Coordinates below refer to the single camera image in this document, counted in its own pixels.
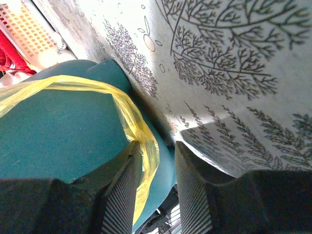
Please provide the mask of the yellow translucent trash bag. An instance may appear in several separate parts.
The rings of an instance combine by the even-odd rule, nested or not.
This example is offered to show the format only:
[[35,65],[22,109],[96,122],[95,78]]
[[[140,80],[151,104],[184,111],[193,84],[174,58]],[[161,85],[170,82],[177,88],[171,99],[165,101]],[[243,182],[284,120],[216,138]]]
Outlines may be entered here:
[[108,83],[59,75],[1,87],[0,115],[4,116],[18,103],[42,90],[93,91],[112,95],[126,138],[129,141],[137,140],[140,143],[144,171],[136,190],[133,222],[137,222],[145,207],[152,180],[160,164],[158,142],[140,110],[125,92]]

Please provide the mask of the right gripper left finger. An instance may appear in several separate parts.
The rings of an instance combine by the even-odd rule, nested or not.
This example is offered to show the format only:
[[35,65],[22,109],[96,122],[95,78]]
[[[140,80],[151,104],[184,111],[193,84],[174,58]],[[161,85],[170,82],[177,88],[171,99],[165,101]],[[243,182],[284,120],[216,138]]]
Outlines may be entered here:
[[3,234],[129,234],[142,167],[132,141],[112,160],[65,183],[56,178],[3,179]]

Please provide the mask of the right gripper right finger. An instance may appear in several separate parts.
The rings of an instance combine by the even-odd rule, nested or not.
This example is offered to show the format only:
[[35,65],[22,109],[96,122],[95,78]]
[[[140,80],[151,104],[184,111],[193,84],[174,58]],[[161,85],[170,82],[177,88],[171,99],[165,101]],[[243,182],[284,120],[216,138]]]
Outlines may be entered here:
[[175,144],[185,234],[309,234],[310,171],[255,170],[235,178]]

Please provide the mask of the teal plastic trash bin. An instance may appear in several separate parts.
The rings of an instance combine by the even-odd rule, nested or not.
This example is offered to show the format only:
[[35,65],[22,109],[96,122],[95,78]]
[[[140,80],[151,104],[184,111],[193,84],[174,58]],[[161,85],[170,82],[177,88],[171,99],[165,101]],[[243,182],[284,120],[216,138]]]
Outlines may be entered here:
[[[68,75],[108,83],[128,94],[156,138],[160,164],[138,229],[176,184],[174,150],[153,126],[146,106],[135,97],[121,67],[112,59],[66,61],[31,77]],[[0,176],[57,178],[70,183],[114,158],[129,142],[110,94],[93,91],[42,90],[21,101],[0,119]]]

